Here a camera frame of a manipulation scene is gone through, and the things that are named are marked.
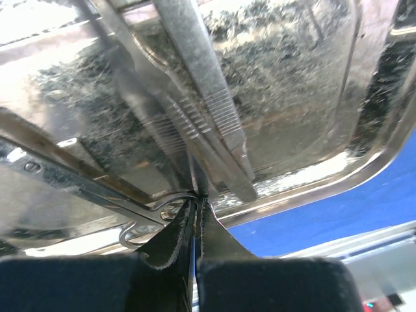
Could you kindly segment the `blue surgical cloth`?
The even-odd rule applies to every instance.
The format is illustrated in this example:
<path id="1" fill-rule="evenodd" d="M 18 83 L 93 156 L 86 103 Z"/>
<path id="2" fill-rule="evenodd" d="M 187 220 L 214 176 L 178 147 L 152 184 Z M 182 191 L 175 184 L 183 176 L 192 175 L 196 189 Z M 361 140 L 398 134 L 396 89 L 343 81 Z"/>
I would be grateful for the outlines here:
<path id="1" fill-rule="evenodd" d="M 368 182 L 342 194 L 230 228 L 253 254 L 289 254 L 415 220 L 415 136 Z"/>

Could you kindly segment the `steel blunt forceps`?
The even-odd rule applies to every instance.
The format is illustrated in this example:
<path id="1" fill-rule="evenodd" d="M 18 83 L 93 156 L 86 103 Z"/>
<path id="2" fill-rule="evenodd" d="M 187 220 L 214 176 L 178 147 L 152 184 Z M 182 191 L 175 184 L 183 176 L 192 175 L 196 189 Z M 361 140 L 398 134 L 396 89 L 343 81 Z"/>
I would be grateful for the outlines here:
<path id="1" fill-rule="evenodd" d="M 181 183 L 200 194 L 231 190 L 223 144 L 168 68 L 156 61 L 110 1 L 78 1 L 77 6 L 107 52 L 120 95 Z"/>

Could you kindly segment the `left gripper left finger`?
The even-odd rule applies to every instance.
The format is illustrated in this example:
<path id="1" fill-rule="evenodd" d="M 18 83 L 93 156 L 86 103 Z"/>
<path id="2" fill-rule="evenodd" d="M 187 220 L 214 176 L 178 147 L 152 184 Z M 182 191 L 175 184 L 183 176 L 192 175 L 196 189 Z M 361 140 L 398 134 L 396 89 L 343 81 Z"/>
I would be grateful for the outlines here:
<path id="1" fill-rule="evenodd" d="M 1 258 L 2 311 L 191 311 L 196 204 L 131 253 Z"/>

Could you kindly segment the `steel surgical scissors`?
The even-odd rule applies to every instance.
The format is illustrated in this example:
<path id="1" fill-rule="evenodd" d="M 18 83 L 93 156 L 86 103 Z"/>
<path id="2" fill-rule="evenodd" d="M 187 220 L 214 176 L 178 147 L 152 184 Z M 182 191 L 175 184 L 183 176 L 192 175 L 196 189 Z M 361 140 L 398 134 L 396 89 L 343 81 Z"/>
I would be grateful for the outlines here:
<path id="1" fill-rule="evenodd" d="M 1 164 L 42 186 L 127 217 L 132 228 L 151 226 L 160 231 L 169 222 L 159 210 L 169 203 L 196 197 L 191 192 L 179 192 L 150 206 L 147 194 L 62 149 L 40 128 L 7 108 L 1 108 Z"/>

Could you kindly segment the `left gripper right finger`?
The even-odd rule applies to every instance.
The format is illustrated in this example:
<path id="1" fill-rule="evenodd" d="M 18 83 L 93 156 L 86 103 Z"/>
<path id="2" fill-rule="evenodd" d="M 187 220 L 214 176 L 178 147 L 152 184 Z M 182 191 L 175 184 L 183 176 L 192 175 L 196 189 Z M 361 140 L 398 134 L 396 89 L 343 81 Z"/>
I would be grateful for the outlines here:
<path id="1" fill-rule="evenodd" d="M 196 283 L 200 311 L 362 311 L 355 281 L 339 260 L 257 257 L 198 203 Z"/>

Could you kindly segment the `steel instrument tray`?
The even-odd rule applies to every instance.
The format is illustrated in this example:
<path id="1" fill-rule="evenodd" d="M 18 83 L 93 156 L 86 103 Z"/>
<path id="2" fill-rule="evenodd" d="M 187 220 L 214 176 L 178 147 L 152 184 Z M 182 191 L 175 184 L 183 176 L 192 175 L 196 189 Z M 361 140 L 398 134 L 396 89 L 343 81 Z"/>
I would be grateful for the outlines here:
<path id="1" fill-rule="evenodd" d="M 1 2 L 1 108 L 147 194 L 210 197 L 225 226 L 342 193 L 383 170 L 415 126 L 414 1 L 196 1 L 246 135 L 257 199 L 184 186 L 120 95 L 78 1 Z M 154 1 L 110 1 L 211 124 Z M 134 248 L 120 214 L 1 164 L 1 253 Z"/>

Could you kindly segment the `steel scalpel handle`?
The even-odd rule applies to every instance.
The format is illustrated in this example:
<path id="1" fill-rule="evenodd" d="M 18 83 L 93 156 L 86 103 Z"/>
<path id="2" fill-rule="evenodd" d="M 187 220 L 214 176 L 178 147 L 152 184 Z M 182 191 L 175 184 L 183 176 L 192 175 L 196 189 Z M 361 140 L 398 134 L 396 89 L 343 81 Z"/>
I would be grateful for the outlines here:
<path id="1" fill-rule="evenodd" d="M 154 1 L 162 24 L 181 57 L 222 144 L 213 142 L 222 164 L 224 183 L 242 201 L 257 199 L 254 171 L 246 151 L 246 135 L 196 1 Z"/>

